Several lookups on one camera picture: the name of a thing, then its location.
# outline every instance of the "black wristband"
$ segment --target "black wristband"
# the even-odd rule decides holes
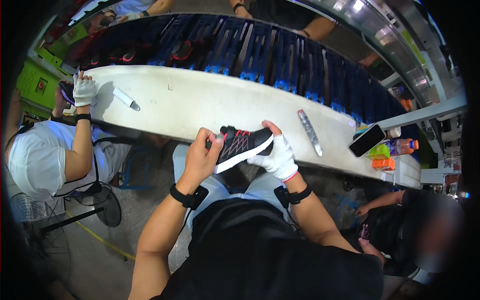
[[[195,210],[202,203],[205,197],[208,195],[208,190],[203,186],[199,186],[193,195],[184,195],[179,190],[177,190],[176,184],[173,184],[170,188],[170,195],[173,199],[183,204],[183,207],[190,208]]]
[[[77,125],[78,120],[89,120],[90,122],[92,121],[92,117],[90,114],[80,114],[75,116],[75,125]]]
[[[241,4],[241,3],[237,3],[237,4],[235,4],[235,6],[233,7],[233,13],[235,13],[235,11],[237,10],[237,8],[240,7],[240,6],[245,7],[245,5],[243,5],[243,4]]]
[[[288,208],[288,204],[298,204],[301,200],[307,198],[311,193],[312,190],[308,186],[301,192],[293,192],[289,193],[283,185],[277,187],[273,190],[275,196],[278,198],[280,203],[284,208]]]
[[[53,116],[53,114],[52,114],[52,115],[50,116],[50,120],[51,120],[51,121],[54,121],[54,122],[60,122],[60,123],[62,123],[62,122],[63,122],[63,115],[62,115],[60,118],[55,118],[55,117]]]

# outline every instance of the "black phone screen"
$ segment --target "black phone screen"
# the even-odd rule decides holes
[[[364,155],[367,151],[375,147],[381,140],[385,138],[385,132],[377,124],[369,128],[363,135],[353,141],[350,146],[353,154],[357,157]]]

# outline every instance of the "orange box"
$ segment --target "orange box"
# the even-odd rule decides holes
[[[395,161],[389,159],[376,159],[372,161],[372,167],[377,171],[393,171],[395,170]]]

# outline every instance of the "shoe with red sole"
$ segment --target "shoe with red sole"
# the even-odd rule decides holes
[[[236,129],[233,126],[223,126],[220,128],[220,133],[223,135],[224,143],[213,171],[214,174],[230,169],[257,154],[269,155],[271,147],[267,148],[273,145],[273,133],[268,128],[250,132]]]

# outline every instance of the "white table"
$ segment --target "white table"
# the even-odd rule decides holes
[[[290,142],[297,161],[382,177],[370,159],[355,157],[348,149],[355,133],[353,119],[304,97],[235,77],[159,66],[106,66],[85,73],[98,89],[93,119],[183,140],[195,139],[200,127],[218,132],[221,126],[233,125],[255,131],[262,128],[263,120],[271,120]],[[141,110],[114,98],[114,87],[133,98]],[[315,128],[322,157],[308,139],[299,109]]]

